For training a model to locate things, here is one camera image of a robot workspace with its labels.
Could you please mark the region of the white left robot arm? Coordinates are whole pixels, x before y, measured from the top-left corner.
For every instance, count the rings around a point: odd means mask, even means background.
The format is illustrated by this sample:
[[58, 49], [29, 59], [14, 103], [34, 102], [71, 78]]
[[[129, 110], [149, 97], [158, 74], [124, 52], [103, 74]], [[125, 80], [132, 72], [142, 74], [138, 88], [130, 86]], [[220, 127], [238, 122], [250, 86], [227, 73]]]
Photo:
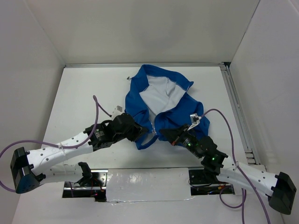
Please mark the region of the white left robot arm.
[[127, 113], [86, 128], [78, 135], [65, 140], [57, 147], [44, 147], [14, 151], [10, 168], [17, 194], [27, 193], [51, 182], [74, 182], [87, 186], [92, 182], [92, 172], [86, 162], [64, 165], [73, 157], [108, 148], [123, 139], [138, 141], [148, 128], [136, 123]]

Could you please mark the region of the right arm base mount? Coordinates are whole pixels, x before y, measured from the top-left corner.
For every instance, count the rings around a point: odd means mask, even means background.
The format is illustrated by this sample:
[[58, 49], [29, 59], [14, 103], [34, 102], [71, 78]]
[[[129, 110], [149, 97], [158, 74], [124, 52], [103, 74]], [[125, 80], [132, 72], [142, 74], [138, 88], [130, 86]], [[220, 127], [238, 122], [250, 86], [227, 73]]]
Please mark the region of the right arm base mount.
[[208, 174], [202, 168], [192, 168], [188, 170], [191, 195], [204, 196], [204, 195], [219, 195], [234, 194], [231, 184], [218, 181], [216, 177]]

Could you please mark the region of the blue jacket with white lining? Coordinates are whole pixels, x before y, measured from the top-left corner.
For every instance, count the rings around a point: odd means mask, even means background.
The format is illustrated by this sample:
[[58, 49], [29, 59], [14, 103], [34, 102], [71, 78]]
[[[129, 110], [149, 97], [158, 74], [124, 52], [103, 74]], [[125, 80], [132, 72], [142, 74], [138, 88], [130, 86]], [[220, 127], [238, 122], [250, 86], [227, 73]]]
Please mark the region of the blue jacket with white lining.
[[156, 140], [166, 141], [161, 129], [176, 129], [190, 125], [191, 114], [202, 115], [204, 106], [188, 94], [193, 85], [179, 72], [144, 64], [131, 78], [125, 97], [125, 112], [136, 123], [148, 128], [136, 143], [139, 150], [146, 149]]

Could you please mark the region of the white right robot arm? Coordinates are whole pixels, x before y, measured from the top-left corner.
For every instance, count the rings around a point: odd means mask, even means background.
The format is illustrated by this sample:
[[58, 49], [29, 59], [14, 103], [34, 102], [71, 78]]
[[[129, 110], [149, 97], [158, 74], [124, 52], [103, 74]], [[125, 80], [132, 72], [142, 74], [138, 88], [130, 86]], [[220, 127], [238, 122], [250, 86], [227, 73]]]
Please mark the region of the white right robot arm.
[[160, 133], [172, 145], [182, 145], [201, 159], [207, 182], [214, 183], [219, 180], [252, 190], [260, 196], [266, 196], [269, 206], [274, 210], [285, 215], [291, 214], [297, 189], [288, 174], [268, 173], [234, 161], [231, 156], [219, 151], [209, 136], [198, 139], [188, 131], [188, 126], [161, 129]]

